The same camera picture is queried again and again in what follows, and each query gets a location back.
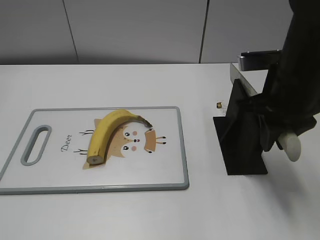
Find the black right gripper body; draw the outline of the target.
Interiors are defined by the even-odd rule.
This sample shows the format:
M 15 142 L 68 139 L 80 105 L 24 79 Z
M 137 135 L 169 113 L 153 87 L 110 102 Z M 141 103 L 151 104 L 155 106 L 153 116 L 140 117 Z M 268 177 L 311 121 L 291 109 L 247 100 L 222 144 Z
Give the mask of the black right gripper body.
M 297 135 L 320 112 L 320 2 L 291 0 L 293 16 L 279 61 L 262 91 L 261 114 Z

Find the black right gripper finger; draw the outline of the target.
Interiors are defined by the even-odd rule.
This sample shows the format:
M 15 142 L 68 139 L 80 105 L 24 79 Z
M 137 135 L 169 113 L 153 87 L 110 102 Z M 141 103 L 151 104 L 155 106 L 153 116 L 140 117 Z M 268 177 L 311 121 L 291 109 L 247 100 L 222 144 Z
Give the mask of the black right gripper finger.
M 260 145 L 265 152 L 268 152 L 282 132 L 280 112 L 263 94 L 249 97 L 247 110 L 257 117 Z

